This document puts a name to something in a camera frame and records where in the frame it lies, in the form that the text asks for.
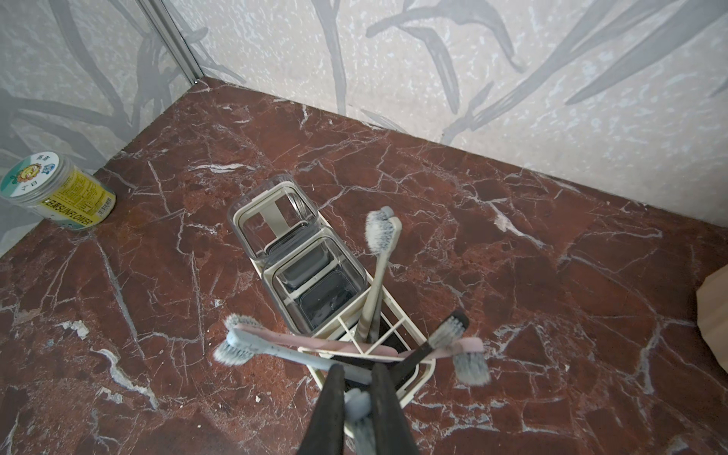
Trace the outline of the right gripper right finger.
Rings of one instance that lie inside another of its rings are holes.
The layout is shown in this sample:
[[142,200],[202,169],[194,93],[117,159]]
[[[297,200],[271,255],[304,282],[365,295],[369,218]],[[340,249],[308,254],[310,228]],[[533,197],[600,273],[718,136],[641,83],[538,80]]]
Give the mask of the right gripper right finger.
[[396,396],[394,383],[383,364],[372,369],[373,432],[378,455],[419,455],[409,421]]

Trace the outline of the black toothbrush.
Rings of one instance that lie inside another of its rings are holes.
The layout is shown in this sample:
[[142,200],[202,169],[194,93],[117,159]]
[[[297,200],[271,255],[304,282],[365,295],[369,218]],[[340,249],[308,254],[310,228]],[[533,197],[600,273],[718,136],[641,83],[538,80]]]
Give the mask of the black toothbrush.
[[390,369],[392,383],[397,385],[411,375],[413,369],[437,349],[447,348],[458,341],[469,326],[469,318],[463,310],[454,310],[430,335],[428,340]]

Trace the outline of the small green tin can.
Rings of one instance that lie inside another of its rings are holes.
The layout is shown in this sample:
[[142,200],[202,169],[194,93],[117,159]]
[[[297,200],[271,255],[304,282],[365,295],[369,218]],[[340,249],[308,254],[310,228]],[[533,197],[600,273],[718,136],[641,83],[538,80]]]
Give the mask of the small green tin can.
[[1,196],[72,231],[102,223],[117,202],[116,194],[96,177],[51,151],[15,164],[1,181]]

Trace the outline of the aluminium frame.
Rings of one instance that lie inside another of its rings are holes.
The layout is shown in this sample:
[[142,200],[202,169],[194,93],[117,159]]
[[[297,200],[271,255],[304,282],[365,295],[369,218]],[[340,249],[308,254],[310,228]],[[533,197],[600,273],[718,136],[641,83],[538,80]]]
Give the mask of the aluminium frame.
[[203,70],[176,26],[170,11],[162,0],[138,0],[142,11],[161,37],[168,51],[191,85],[204,77]]

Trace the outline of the beige ribbed flower pot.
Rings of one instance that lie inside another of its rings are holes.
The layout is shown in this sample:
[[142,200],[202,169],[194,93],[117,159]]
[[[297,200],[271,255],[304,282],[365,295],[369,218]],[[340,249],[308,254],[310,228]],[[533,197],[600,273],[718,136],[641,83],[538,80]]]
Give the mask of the beige ribbed flower pot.
[[701,337],[720,367],[727,371],[728,266],[709,275],[696,292]]

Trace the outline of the pink toothbrush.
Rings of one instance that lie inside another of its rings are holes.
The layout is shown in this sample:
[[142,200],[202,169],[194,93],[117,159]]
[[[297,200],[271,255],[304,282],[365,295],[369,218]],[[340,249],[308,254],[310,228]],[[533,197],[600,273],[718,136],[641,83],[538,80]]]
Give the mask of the pink toothbrush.
[[228,330],[237,328],[284,347],[305,348],[319,354],[334,354],[345,358],[384,359],[385,361],[394,361],[399,358],[399,353],[387,345],[379,345],[370,354],[366,355],[366,352],[371,348],[369,344],[356,346],[351,341],[314,339],[314,337],[279,333],[265,328],[252,317],[239,314],[230,314],[225,319],[225,326]]
[[[404,359],[413,351],[409,351],[401,357]],[[447,348],[435,350],[425,359],[428,358],[450,358],[457,380],[468,386],[485,386],[491,380],[490,370],[485,360],[483,341],[477,337],[459,339]]]

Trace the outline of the beige toothbrush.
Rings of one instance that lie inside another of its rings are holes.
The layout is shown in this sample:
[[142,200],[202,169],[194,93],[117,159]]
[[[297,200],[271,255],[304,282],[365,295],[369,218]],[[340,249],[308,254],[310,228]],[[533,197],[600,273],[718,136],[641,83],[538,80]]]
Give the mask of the beige toothbrush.
[[402,231],[401,221],[394,215],[394,211],[385,206],[379,210],[369,212],[365,224],[365,240],[371,254],[377,256],[377,268],[373,275],[372,286],[369,289],[358,326],[356,326],[355,340],[357,342],[369,342],[368,336],[377,305],[377,293],[380,286],[383,287],[388,263],[400,233]]

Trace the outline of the dark grey toothbrush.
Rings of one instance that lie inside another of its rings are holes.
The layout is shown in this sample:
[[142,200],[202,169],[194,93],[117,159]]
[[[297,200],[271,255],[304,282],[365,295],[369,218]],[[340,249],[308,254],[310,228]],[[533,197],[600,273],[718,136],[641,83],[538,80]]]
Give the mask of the dark grey toothbrush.
[[368,341],[371,344],[376,343],[380,337],[380,322],[381,322],[381,310],[382,310],[383,296],[384,296],[383,287],[380,286],[378,293],[377,293],[377,305],[375,306],[375,314],[373,314],[373,319],[372,319],[370,332],[369,332],[369,336],[368,336]]

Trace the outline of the blue grey toothbrush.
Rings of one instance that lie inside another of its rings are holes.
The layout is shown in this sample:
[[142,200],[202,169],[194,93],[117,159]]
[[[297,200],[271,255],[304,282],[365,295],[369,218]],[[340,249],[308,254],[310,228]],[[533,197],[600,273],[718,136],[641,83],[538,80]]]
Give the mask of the blue grey toothbrush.
[[375,455],[375,431],[371,417],[372,402],[369,392],[352,389],[344,396],[346,423],[350,426],[355,440],[357,454]]

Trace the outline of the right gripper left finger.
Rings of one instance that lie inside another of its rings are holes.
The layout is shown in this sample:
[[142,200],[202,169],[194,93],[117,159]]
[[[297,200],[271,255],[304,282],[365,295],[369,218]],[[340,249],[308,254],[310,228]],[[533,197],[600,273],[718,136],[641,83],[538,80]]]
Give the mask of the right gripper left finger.
[[297,455],[341,455],[344,448],[344,368],[328,373]]

